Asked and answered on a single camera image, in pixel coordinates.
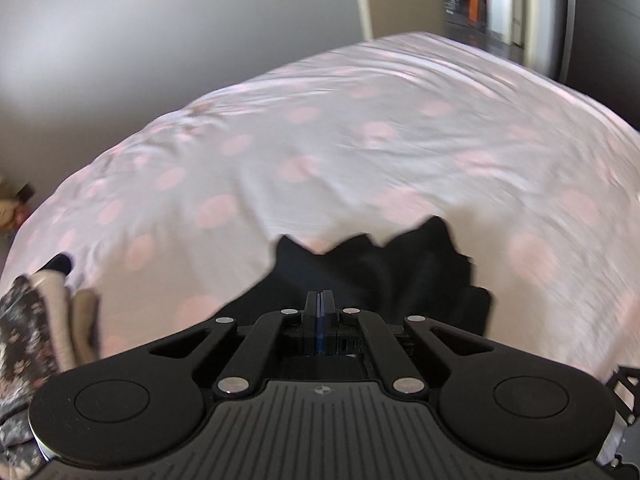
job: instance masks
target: silver pin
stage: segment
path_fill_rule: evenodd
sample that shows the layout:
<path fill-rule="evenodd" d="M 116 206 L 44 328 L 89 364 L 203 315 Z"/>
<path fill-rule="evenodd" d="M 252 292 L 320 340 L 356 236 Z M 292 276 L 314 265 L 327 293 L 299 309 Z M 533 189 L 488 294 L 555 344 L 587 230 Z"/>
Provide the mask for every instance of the silver pin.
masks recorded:
<path fill-rule="evenodd" d="M 218 381 L 218 388 L 226 394 L 239 394 L 249 387 L 244 377 L 225 377 Z"/>
<path fill-rule="evenodd" d="M 416 394 L 424 389 L 424 383 L 415 377 L 402 377 L 394 381 L 393 387 L 401 394 Z"/>

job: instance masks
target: black garment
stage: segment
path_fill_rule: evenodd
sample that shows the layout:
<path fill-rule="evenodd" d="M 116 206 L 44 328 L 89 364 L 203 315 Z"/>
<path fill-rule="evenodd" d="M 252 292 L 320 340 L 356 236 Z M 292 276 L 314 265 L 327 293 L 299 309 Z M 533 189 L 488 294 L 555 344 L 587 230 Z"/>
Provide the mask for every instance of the black garment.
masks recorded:
<path fill-rule="evenodd" d="M 358 235 L 323 255 L 282 237 L 273 270 L 218 315 L 253 324 L 273 310 L 304 308 L 310 290 L 332 290 L 338 308 L 372 310 L 387 323 L 421 314 L 482 335 L 491 296 L 471 285 L 471 273 L 469 258 L 456 252 L 439 217 L 384 247 Z"/>

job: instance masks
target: dark floral clothing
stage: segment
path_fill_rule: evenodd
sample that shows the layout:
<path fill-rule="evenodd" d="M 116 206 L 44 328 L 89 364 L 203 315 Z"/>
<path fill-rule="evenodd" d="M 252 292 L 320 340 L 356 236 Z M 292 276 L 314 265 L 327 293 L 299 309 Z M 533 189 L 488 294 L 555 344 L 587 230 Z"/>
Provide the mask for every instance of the dark floral clothing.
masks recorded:
<path fill-rule="evenodd" d="M 45 460 L 29 427 L 28 405 L 58 366 L 46 306 L 25 276 L 0 299 L 0 478 L 30 476 Z"/>

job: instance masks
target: bed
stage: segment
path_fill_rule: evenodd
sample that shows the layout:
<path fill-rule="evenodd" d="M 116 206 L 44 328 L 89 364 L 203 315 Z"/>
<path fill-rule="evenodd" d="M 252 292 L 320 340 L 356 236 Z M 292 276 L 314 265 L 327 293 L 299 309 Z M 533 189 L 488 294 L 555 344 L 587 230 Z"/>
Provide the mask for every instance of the bed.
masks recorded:
<path fill-rule="evenodd" d="M 439 215 L 494 295 L 489 338 L 604 378 L 640 365 L 638 168 L 638 133 L 592 99 L 403 34 L 212 92 L 103 153 L 20 229 L 0 292 L 72 254 L 109 356 L 212 316 L 281 234 L 322 253 Z"/>

